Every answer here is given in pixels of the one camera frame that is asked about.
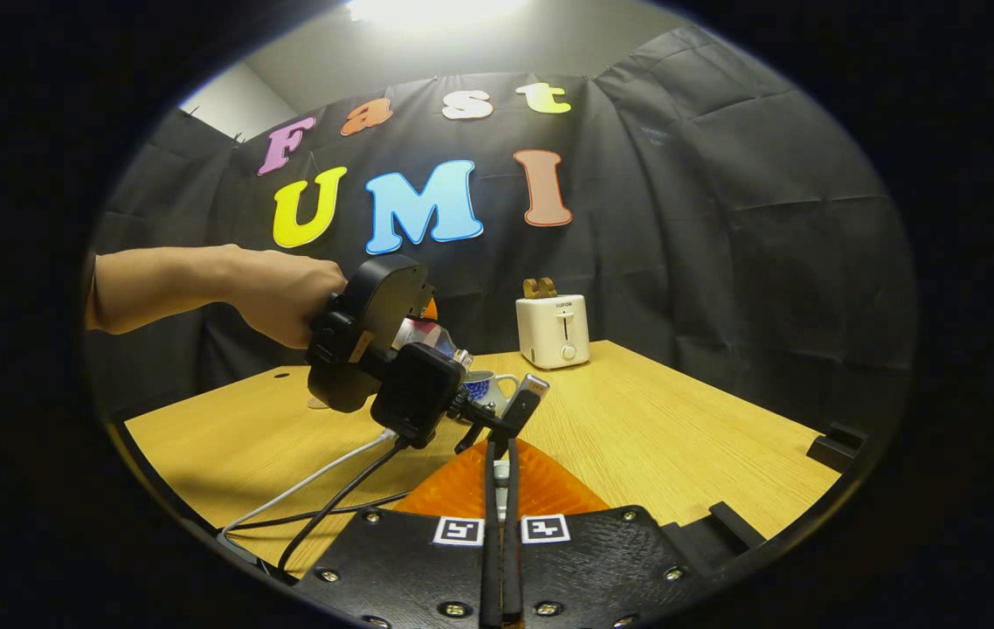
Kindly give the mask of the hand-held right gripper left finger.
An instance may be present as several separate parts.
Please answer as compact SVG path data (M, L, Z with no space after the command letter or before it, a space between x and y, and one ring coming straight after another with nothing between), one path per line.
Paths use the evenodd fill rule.
M469 447L397 508L358 510L296 584L361 628L496 628L492 447Z

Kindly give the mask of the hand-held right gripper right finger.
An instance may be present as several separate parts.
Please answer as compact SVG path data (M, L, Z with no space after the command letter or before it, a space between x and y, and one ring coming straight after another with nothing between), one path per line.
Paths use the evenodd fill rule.
M507 621L521 628L658 624L705 589L716 547L701 522L660 524L638 505L608 508L535 446L509 449L502 542Z

